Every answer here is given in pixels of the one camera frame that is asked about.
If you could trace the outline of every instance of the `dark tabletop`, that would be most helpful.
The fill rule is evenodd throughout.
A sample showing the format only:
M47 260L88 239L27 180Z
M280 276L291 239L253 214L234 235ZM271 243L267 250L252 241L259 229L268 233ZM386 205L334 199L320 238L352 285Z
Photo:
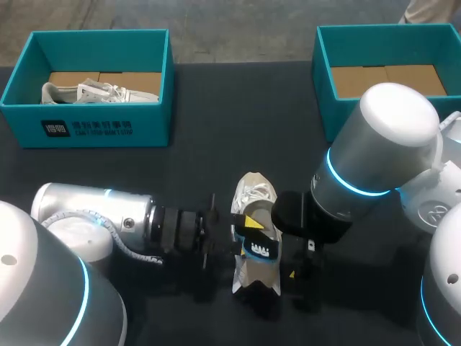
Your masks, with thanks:
M0 68L0 94L11 71ZM224 212L249 171L261 172L277 192L308 190L328 148L310 63L179 64L175 89L168 148L23 150L2 119L0 200L29 212L42 184L63 182L152 194L160 204L182 208L206 205L215 192ZM229 230L218 228L215 236L224 244ZM283 242L284 255L299 243ZM127 270L118 261L115 287L130 317L126 345L416 346L427 249L427 237L390 194L326 247L321 311L299 311L284 295L271 319L232 297L231 261L206 302L169 292L170 277L158 270L133 264Z

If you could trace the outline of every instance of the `shoe tag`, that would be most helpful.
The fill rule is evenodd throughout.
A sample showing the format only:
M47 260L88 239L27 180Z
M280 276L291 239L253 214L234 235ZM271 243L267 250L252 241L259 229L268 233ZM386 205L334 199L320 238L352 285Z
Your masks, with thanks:
M99 95L101 97L108 97L109 96L109 93L105 92L104 90L97 89L95 87L85 85L85 84L79 84L79 86L77 88L77 101L79 101L81 99L84 92L88 92L88 93L93 94L93 95Z

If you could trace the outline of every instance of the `shoe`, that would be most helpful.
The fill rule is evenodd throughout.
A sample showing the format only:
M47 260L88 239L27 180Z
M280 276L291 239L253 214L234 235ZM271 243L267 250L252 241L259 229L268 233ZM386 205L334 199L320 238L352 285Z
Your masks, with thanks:
M264 247L255 246L252 242L249 242L251 246L248 247L242 245L241 255L236 255L232 293L259 281L280 296L279 265L282 254L282 232L275 228L271 220L271 209L276 199L277 194L271 183L260 173L247 173L238 182L230 212L247 215L260 223L264 229L254 231L262 232L272 240L271 242L275 241L278 251L276 251L276 257L270 258L269 252L266 252ZM236 233L234 225L231 226L230 231L233 241L246 243L245 239ZM262 256L255 256L254 253L262 254Z
M122 103L122 102L158 102L158 96L148 92L128 90L109 83L99 83L87 79L78 86L62 87L45 83L42 87L42 104L58 103Z

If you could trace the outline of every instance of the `teal cardboard box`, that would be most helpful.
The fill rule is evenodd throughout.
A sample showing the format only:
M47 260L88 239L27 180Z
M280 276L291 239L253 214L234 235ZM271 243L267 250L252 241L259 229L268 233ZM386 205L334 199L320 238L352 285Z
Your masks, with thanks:
M159 100L41 105L54 71L161 72ZM0 109L23 148L167 146L173 84L168 30L32 32Z
M312 76L327 141L359 101L340 98L331 68L433 65L447 96L427 96L441 119L461 110L461 41L450 24L318 27Z

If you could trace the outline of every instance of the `cable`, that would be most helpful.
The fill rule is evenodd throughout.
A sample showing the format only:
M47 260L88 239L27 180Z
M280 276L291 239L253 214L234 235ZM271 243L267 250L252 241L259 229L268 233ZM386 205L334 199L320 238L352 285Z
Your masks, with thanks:
M112 238L114 239L118 248L122 250L124 254L133 258L134 260L139 260L142 262L150 262L156 265L162 265L164 263L164 260L161 257L137 254L136 252L133 252L130 249L128 249L126 245L123 244L123 241L118 235L117 230L115 229L115 226L111 222L111 220L91 210L60 211L60 212L54 213L52 216L44 220L42 222L42 226L48 229L48 227L50 227L53 223L63 220L65 218L85 218L86 220L95 222L98 225L105 227L112 235Z
M439 125L439 129L440 131L444 130L445 128L447 128L447 126L449 124L451 124L453 121L455 121L456 119L458 119L459 117L461 117L461 112L453 112L452 114L450 114L449 116L447 116L447 118L442 121Z

